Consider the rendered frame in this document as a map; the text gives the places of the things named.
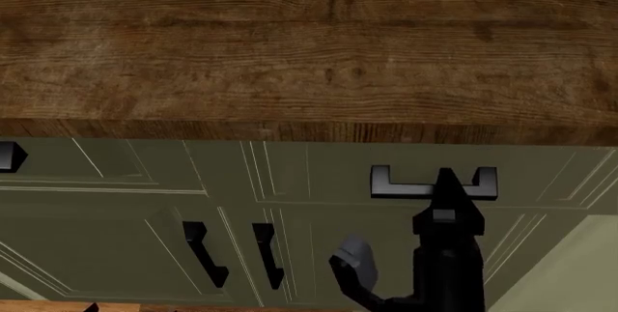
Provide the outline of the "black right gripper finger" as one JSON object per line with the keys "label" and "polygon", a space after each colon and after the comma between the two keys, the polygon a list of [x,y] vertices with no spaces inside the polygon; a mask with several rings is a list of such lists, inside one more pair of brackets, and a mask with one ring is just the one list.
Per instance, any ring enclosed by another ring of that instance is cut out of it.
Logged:
{"label": "black right gripper finger", "polygon": [[443,202],[448,196],[448,169],[440,168],[433,187],[433,202]]}
{"label": "black right gripper finger", "polygon": [[447,169],[447,189],[449,191],[450,198],[454,202],[464,202],[469,199],[463,185],[452,169]]}

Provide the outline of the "black square drawer handle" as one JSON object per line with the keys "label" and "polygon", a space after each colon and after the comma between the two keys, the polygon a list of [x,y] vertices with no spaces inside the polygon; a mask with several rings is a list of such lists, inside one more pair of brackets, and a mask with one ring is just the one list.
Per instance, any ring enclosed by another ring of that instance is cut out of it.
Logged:
{"label": "black square drawer handle", "polygon": [[[371,198],[431,200],[438,183],[444,181],[444,175],[451,175],[455,182],[459,181],[452,169],[440,168],[434,184],[392,184],[390,166],[372,166],[370,173]],[[462,189],[472,201],[496,201],[498,198],[497,168],[478,167],[471,184],[462,184]]]}

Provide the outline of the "green drawer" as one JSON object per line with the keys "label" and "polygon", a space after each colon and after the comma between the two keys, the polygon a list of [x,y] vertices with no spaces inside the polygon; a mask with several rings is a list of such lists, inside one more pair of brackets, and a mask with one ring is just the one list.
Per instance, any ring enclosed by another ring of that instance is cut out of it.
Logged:
{"label": "green drawer", "polygon": [[618,213],[618,148],[466,146],[410,143],[243,144],[260,201],[283,204],[415,206],[370,196],[370,170],[390,167],[394,184],[433,184],[442,167],[462,184],[476,169],[497,169],[498,198],[487,208]]}
{"label": "green drawer", "polygon": [[0,190],[202,194],[182,140],[0,137],[27,157]]}

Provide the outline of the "green cabinet door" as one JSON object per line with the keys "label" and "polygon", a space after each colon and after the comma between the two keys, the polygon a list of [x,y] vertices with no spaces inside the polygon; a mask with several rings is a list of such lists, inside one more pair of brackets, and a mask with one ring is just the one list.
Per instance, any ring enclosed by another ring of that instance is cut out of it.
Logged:
{"label": "green cabinet door", "polygon": [[[0,285],[28,299],[258,307],[222,210],[203,195],[0,192]],[[207,227],[223,288],[183,221]]]}
{"label": "green cabinet door", "polygon": [[[412,293],[412,251],[419,239],[412,218],[427,202],[404,205],[248,204],[224,207],[257,295],[255,305],[267,308],[334,308],[359,310],[345,297],[328,264],[344,239],[354,234],[372,247],[381,298]],[[486,306],[491,308],[586,217],[582,210],[484,207],[484,236],[477,239],[484,264]],[[252,225],[272,224],[271,251],[284,279],[272,289]]]}

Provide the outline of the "brown wooden board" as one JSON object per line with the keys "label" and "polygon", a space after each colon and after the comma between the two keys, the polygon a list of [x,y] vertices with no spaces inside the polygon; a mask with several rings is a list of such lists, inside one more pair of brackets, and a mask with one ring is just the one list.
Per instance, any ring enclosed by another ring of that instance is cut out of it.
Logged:
{"label": "brown wooden board", "polygon": [[177,312],[177,309],[147,308],[134,303],[0,299],[0,312]]}

